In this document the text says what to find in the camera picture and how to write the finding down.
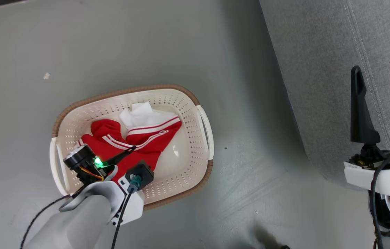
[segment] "laundry basket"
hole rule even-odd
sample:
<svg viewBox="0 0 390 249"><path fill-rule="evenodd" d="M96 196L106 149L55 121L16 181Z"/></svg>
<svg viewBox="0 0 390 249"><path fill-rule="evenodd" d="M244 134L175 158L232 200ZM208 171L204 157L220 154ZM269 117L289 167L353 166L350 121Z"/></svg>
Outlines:
<svg viewBox="0 0 390 249"><path fill-rule="evenodd" d="M55 184L61 194L73 194L82 183L62 159L95 120L119 120L123 109L149 101L152 108L174 112L182 126L160 155L152 183L143 189L144 209L156 208L201 189L213 167L214 138L209 120L198 99L179 85L155 85L107 93L67 107L57 118L50 146Z"/></svg>

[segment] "stitching seam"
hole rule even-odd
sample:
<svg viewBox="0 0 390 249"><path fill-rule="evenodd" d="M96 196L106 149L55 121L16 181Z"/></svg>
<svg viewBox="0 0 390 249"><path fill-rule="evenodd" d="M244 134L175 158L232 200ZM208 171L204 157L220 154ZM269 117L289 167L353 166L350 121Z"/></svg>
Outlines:
<svg viewBox="0 0 390 249"><path fill-rule="evenodd" d="M353 32L352 22L350 21L350 17L349 17L349 15L348 15L348 11L347 11L348 6L346 7L344 0L342 0L342 4L344 5L345 14L346 14L346 16L347 16L348 23L350 24L350 30L351 30L351 32L352 32L353 39L355 40L356 49L357 49L357 51L358 51L358 55L360 56L362 67L363 67L363 69L364 69L364 72L369 73L368 71L366 71L366 69L365 69L365 67L364 67L364 61L363 61L363 57L361 56L360 49L359 49L359 47L358 47L358 41L356 41L356 36L355 36L355 33ZM368 87L369 87L370 95L371 95L371 97L372 97L372 99L373 99L373 105L375 106L375 110L376 110L376 112L377 112L378 119L379 119L379 121L380 121L381 131L383 132L383 135L384 135L384 137L386 138L386 146L390 148L390 145L387 143L387 142L388 142L387 136L386 136L386 134L385 134L385 132L384 132L383 123L382 123L382 121L381 121L380 113L379 113L379 111L378 111L378 107L377 107L376 102L375 102L375 97L373 96L372 88L370 87L369 78L367 78L367 83L368 83L367 85L368 85Z"/></svg>
<svg viewBox="0 0 390 249"><path fill-rule="evenodd" d="M350 7L348 9L349 9L349 11L352 11L353 21L355 22L355 27L356 27L356 32L357 32L358 37L359 37L359 39L361 41L361 44L360 44L361 45L361 49L363 50L364 55L365 55L365 60L364 61L367 63L367 67L368 67L368 69L370 71L370 72L368 72L368 75L369 75L369 77L372 76L372 83L373 83L373 87L374 87L373 91L375 93L375 96L376 96L377 101L378 101L378 103L380 105L380 108L381 108L380 109L381 116L382 116L382 118L384 118L386 133L388 134L388 139L389 139L389 143L390 143L390 128L389 128L389 125L387 123L387 118L386 118L386 115L385 115L385 111L384 111L383 105L381 103L381 98L380 98L380 94L378 92L377 85L375 83L375 78L373 77L373 71L372 71L372 68L370 67L369 57L367 56L367 51L365 49L364 42L362 40L361 33L359 31L358 23L356 21L355 12L354 12L354 10L352 8L352 4L350 3L350 0L347 0L347 1L348 1L348 7Z"/></svg>

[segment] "white towel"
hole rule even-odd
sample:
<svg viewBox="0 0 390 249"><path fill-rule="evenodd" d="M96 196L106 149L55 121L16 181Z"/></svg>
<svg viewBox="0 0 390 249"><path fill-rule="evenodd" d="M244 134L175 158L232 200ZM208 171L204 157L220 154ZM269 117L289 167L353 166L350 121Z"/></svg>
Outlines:
<svg viewBox="0 0 390 249"><path fill-rule="evenodd" d="M141 126L161 125L173 118L176 114L152 109L149 102L132 104L132 110L124 109L119 115L122 123L130 130Z"/></svg>

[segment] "green led light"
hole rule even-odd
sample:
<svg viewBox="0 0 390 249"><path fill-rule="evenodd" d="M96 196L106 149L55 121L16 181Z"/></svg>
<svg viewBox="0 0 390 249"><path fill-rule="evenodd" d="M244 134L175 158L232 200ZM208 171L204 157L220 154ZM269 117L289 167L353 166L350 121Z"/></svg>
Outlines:
<svg viewBox="0 0 390 249"><path fill-rule="evenodd" d="M97 168L103 167L103 162L101 162L101 159L99 157L95 157L95 160L93 162L95 163L95 166L97 166Z"/></svg>

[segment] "couch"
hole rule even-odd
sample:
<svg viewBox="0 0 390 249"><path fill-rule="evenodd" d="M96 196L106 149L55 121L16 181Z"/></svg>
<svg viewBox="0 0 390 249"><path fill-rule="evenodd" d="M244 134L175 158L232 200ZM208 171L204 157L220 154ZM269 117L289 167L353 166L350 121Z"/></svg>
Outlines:
<svg viewBox="0 0 390 249"><path fill-rule="evenodd" d="M346 187L350 70L359 65L379 148L390 150L390 0L260 0L304 149Z"/></svg>

